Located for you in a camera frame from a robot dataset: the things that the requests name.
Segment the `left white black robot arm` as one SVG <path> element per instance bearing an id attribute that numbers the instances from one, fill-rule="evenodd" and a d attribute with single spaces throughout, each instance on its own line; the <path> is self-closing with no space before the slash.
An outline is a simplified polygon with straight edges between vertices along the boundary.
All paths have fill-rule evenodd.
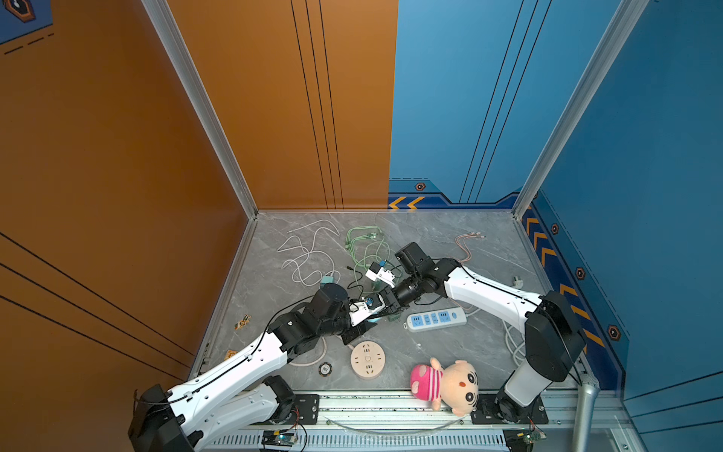
<path id="1" fill-rule="evenodd" d="M 128 436 L 135 451 L 202 451 L 235 429 L 290 416 L 294 393 L 280 369 L 326 336 L 355 339 L 384 310 L 379 295 L 352 299 L 338 284 L 276 312 L 244 350 L 188 382 L 156 385 L 135 401 Z"/>

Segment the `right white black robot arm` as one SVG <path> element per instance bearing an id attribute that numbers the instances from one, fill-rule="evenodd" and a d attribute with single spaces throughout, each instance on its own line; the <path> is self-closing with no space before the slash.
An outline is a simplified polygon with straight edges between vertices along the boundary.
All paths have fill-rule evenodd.
<path id="1" fill-rule="evenodd" d="M 524 292 L 473 273 L 451 258 L 432 259 L 414 242 L 396 255 L 408 278 L 375 295 L 380 316 L 406 309 L 425 294 L 473 305 L 504 320 L 522 335 L 525 359 L 494 400 L 495 417 L 508 423 L 527 420 L 535 399 L 554 382 L 564 382 L 586 345 L 583 329 L 561 294 Z M 438 411 L 447 405 L 456 416 L 478 407 L 479 378 L 464 360 L 443 365 L 430 358 L 412 369 L 412 393 Z"/>

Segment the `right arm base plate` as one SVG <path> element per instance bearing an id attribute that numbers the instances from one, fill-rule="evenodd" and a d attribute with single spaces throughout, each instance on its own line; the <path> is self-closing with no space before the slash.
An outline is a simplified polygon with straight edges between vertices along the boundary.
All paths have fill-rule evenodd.
<path id="1" fill-rule="evenodd" d="M 476 409 L 471 413 L 471 418 L 474 425 L 523 425 L 529 423 L 546 425 L 549 423 L 546 408 L 539 395 L 530 405 L 522 407 L 508 397 L 499 400 L 497 395 L 479 394 Z"/>

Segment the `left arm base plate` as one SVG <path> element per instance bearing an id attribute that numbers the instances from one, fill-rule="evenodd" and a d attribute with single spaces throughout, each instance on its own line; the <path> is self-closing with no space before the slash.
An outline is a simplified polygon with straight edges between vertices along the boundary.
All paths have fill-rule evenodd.
<path id="1" fill-rule="evenodd" d="M 320 396 L 318 394 L 295 395 L 293 401 L 282 403 L 269 420 L 263 425 L 288 425 L 297 422 L 303 426 L 313 426 L 318 422 L 320 412 Z"/>

